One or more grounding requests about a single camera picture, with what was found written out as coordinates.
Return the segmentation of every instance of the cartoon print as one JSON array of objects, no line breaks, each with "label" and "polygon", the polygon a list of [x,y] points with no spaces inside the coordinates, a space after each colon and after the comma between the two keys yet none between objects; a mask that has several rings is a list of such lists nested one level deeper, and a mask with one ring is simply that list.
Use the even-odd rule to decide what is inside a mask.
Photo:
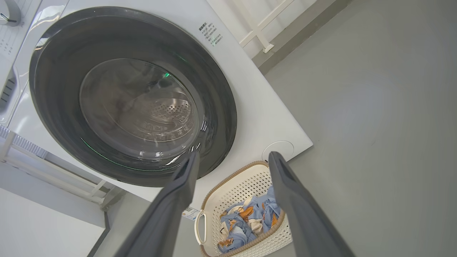
[{"label": "cartoon print", "polygon": [[271,226],[274,226],[278,222],[278,218],[276,218],[276,214],[273,213],[273,220],[271,221]]},{"label": "cartoon print", "polygon": [[229,231],[232,231],[232,229],[233,229],[233,225],[235,225],[235,223],[236,223],[236,220],[230,220],[230,222],[229,222],[229,223],[230,223],[230,229],[229,229]]},{"label": "cartoon print", "polygon": [[227,239],[227,240],[225,240],[225,241],[220,241],[218,244],[219,244],[221,247],[224,247],[224,246],[225,246],[225,247],[229,247],[229,246],[231,246],[231,245],[233,244],[233,238]]},{"label": "cartoon print", "polygon": [[263,220],[265,220],[265,205],[262,203],[262,208],[263,208]]},{"label": "cartoon print", "polygon": [[219,219],[221,219],[222,216],[225,216],[225,215],[227,215],[227,211],[226,210],[219,216]]},{"label": "cartoon print", "polygon": [[239,212],[238,215],[245,221],[245,222],[248,222],[249,220],[249,216],[252,215],[254,213],[254,207],[253,206],[250,206],[248,208],[246,208],[246,210],[242,211],[242,212]]}]

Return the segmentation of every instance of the clothing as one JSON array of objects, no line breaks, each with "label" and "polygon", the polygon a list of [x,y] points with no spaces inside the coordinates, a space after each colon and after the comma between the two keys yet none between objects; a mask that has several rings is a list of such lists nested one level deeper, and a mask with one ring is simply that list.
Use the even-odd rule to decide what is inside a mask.
[{"label": "clothing", "polygon": [[277,222],[279,215],[281,214],[281,208],[279,208],[275,199],[275,192],[273,186],[271,186],[267,193],[267,199],[263,203],[263,208],[265,210],[264,223],[263,223],[263,232],[266,233],[271,229]]},{"label": "clothing", "polygon": [[248,243],[248,238],[243,230],[237,226],[233,227],[227,239],[219,242],[219,250],[223,253],[238,249]]},{"label": "clothing", "polygon": [[252,196],[230,206],[220,215],[220,232],[226,238],[219,242],[220,251],[226,253],[238,249],[267,232],[277,222],[280,212],[273,186],[265,195]]}]

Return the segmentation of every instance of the washing machine door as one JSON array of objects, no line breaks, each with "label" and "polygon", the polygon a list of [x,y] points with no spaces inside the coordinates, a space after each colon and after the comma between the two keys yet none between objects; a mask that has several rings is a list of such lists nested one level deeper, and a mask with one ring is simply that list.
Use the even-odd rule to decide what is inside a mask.
[{"label": "washing machine door", "polygon": [[30,66],[33,102],[73,157],[130,184],[161,187],[192,151],[199,177],[228,154],[236,108],[217,63],[190,35],[120,7],[54,23]]}]

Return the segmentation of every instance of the barcode label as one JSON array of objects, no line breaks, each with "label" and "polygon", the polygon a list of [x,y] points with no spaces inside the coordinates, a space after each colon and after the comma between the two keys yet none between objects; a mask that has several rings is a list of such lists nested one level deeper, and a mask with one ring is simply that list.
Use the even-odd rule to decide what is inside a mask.
[{"label": "barcode label", "polygon": [[184,210],[184,212],[182,213],[182,215],[183,215],[184,217],[186,217],[186,218],[191,219],[191,220],[195,220],[195,218],[197,217],[197,215],[198,215],[199,212],[200,212],[199,210],[194,209],[194,208],[192,208],[192,207],[189,206],[189,207],[187,207],[187,208]]}]

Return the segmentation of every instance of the basket handle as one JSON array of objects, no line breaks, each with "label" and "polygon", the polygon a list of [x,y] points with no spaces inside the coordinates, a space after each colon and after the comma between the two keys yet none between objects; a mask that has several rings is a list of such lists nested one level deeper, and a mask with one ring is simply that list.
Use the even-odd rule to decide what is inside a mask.
[{"label": "basket handle", "polygon": [[[201,240],[200,233],[198,232],[198,222],[202,215],[205,217],[205,237],[204,237],[203,241]],[[206,223],[207,223],[207,220],[206,220],[205,210],[201,210],[198,213],[197,217],[195,218],[195,224],[194,224],[195,238],[197,239],[197,242],[199,245],[203,245],[206,242]]]}]

